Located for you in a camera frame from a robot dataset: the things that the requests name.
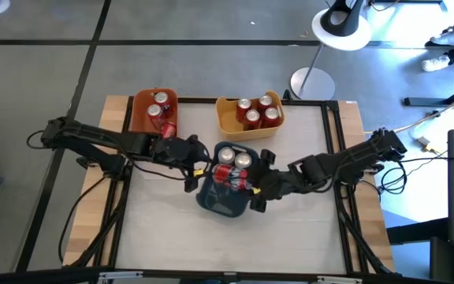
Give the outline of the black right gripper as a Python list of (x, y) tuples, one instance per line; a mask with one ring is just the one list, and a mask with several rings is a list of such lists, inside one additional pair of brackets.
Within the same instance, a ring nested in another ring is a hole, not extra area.
[(262, 149), (259, 161), (252, 163), (247, 168), (249, 189), (253, 193), (260, 193), (262, 197), (283, 197), (284, 179), (281, 177), (279, 170), (271, 169), (274, 164), (276, 155), (268, 149)]

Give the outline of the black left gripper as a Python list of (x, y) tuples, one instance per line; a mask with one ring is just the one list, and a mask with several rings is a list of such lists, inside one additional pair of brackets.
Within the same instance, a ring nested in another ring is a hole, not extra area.
[(179, 137), (162, 138), (152, 149), (152, 161), (171, 167), (193, 168), (196, 163), (211, 164), (203, 171), (211, 175), (214, 167), (214, 154), (211, 154), (199, 137), (192, 134), (187, 139)]

